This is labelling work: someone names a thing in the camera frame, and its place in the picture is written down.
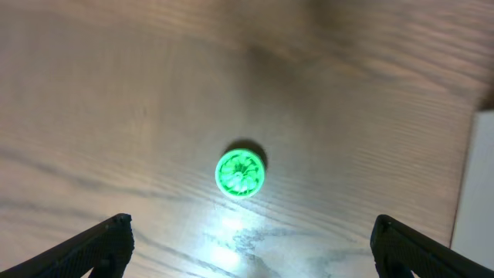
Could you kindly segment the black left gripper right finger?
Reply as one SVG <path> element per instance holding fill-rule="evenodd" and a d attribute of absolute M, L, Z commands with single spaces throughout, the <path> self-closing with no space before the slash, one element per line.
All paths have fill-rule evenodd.
<path fill-rule="evenodd" d="M 370 248 L 380 278 L 493 278 L 467 259 L 389 215 L 379 215 Z"/>

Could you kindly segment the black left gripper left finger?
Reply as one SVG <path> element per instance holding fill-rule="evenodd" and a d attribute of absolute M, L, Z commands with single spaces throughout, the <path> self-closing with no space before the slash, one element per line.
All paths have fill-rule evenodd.
<path fill-rule="evenodd" d="M 116 214 L 39 255 L 1 272 L 3 278 L 121 278 L 134 251 L 131 215 Z"/>

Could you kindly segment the green ribbed wheel toy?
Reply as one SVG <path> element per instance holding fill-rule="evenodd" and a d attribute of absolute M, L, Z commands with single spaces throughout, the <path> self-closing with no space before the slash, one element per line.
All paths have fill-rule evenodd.
<path fill-rule="evenodd" d="M 265 179 L 265 163 L 257 153 L 246 148 L 225 152 L 215 167 L 218 189 L 232 199 L 246 199 L 256 195 Z"/>

